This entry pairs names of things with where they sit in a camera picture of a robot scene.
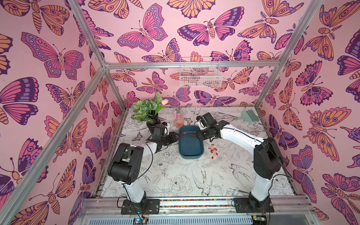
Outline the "teal plastic storage box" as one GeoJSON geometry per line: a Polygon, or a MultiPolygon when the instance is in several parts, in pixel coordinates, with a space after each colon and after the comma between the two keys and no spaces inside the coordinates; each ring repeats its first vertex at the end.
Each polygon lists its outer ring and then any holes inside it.
{"type": "Polygon", "coordinates": [[[197,126],[183,126],[179,129],[179,154],[184,159],[198,159],[204,153],[203,141],[197,136],[200,128],[197,126]]]}

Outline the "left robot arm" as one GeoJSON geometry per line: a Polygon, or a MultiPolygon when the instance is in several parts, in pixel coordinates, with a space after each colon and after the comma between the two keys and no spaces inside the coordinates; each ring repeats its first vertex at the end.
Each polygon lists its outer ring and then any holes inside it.
{"type": "Polygon", "coordinates": [[[164,146],[175,142],[176,133],[169,132],[168,124],[163,122],[155,125],[153,134],[143,145],[120,143],[107,168],[107,174],[124,187],[131,203],[143,203],[146,200],[146,193],[139,183],[139,179],[147,173],[141,172],[143,158],[151,156],[153,160],[154,155],[162,151],[164,146]]]}

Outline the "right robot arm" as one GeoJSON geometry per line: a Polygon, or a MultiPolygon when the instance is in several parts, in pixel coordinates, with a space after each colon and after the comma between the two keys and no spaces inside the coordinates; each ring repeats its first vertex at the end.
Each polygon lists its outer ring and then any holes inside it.
{"type": "Polygon", "coordinates": [[[255,184],[249,194],[249,199],[257,203],[264,202],[272,186],[273,178],[283,166],[282,155],[276,141],[271,138],[261,138],[240,129],[225,121],[214,125],[203,125],[198,122],[199,140],[225,139],[247,150],[253,155],[253,168],[256,172],[255,184]]]}

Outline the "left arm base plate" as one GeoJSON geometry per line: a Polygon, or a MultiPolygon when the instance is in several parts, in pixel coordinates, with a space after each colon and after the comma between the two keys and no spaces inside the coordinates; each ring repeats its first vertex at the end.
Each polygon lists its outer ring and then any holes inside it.
{"type": "Polygon", "coordinates": [[[145,199],[140,203],[133,203],[129,200],[124,200],[121,207],[121,215],[136,215],[143,214],[152,215],[159,214],[160,200],[159,199],[145,199]]]}

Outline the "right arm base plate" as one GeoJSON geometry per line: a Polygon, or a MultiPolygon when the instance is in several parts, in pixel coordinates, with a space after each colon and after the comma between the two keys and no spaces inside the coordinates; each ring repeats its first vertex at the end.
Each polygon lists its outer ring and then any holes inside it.
{"type": "Polygon", "coordinates": [[[255,198],[234,198],[233,205],[237,213],[261,214],[263,212],[274,212],[274,208],[269,197],[261,202],[255,198]]]}

